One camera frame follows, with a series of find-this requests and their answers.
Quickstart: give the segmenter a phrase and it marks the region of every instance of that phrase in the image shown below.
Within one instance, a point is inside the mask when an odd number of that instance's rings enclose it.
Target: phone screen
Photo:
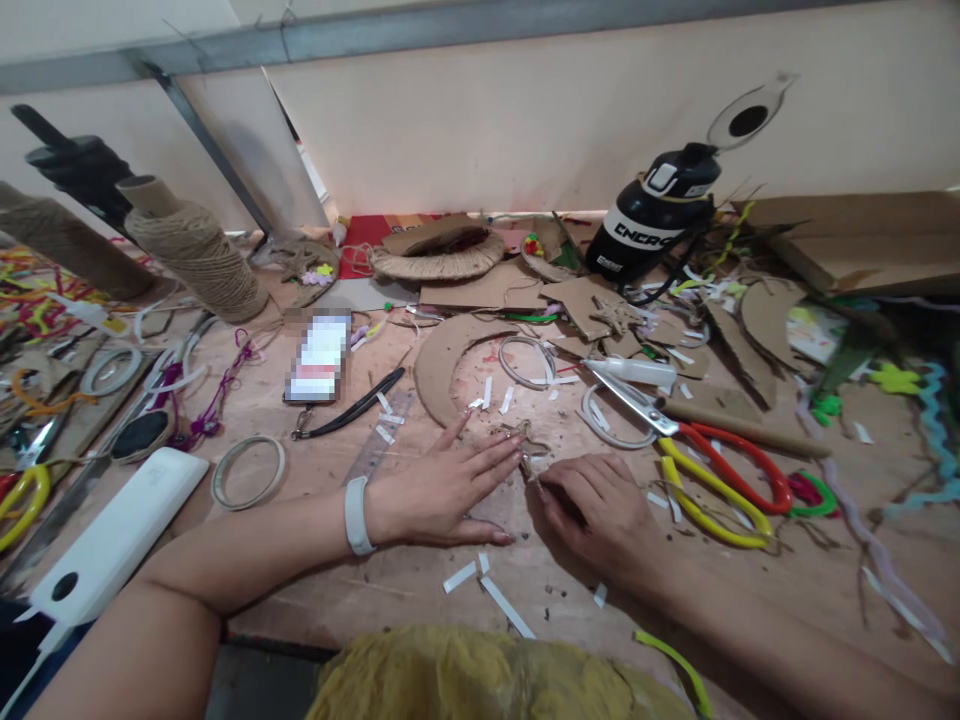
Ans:
[[[303,340],[297,350],[283,399],[324,403],[337,399],[350,340],[350,311],[321,308],[301,321]]]

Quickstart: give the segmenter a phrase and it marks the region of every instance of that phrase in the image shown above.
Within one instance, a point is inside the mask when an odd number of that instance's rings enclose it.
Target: white wristband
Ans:
[[[354,478],[347,484],[343,501],[344,518],[347,522],[347,542],[354,555],[369,555],[376,548],[367,537],[367,523],[363,519],[363,495],[367,487],[366,476]]]

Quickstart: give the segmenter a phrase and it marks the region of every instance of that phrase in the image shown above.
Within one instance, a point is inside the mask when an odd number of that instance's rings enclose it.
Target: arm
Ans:
[[[452,450],[469,414],[423,458],[367,486],[374,545],[513,538],[464,518],[520,462],[522,437],[491,436]],[[31,720],[202,718],[223,618],[278,585],[351,554],[345,488],[266,505],[201,525],[160,550],[111,603],[30,712]]]
[[[540,481],[546,516],[577,555],[706,640],[804,715],[956,717],[956,708],[945,699],[685,559],[665,541],[620,458],[564,460]],[[574,519],[571,502],[582,519]]]

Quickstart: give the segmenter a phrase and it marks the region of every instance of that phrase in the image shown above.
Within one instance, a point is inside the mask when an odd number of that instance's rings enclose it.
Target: clear ruler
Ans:
[[[407,413],[410,412],[410,408],[413,407],[416,399],[417,392],[413,388],[395,387],[387,398],[387,402],[390,403],[390,408],[393,410],[394,415],[406,418]],[[369,412],[379,414],[382,412],[382,408],[378,405]],[[391,433],[395,432],[397,427],[399,427],[393,423],[384,423],[384,425]],[[366,442],[360,448],[360,452],[357,453],[353,465],[351,465],[347,471],[346,477],[343,478],[341,485],[346,485],[355,477],[361,477],[362,475],[366,475],[368,479],[373,480],[374,473],[377,472],[377,468],[379,468],[380,463],[383,462],[383,456],[387,454],[389,449],[390,445],[381,437],[380,433],[377,432],[376,426],[374,426],[370,435],[367,436]]]

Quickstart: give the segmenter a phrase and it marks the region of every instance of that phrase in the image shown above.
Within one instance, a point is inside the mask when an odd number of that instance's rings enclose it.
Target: white glue bottle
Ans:
[[[657,387],[670,387],[677,380],[677,369],[675,367],[667,363],[655,363],[647,360],[607,358],[606,360],[591,360],[590,367],[608,372],[627,382],[638,382],[644,385],[656,385]]]
[[[51,292],[48,292],[47,296],[66,307],[68,315],[72,315],[91,327],[102,330],[110,337],[124,337],[130,333],[130,326],[123,320],[110,315],[102,305],[85,300],[70,300]]]

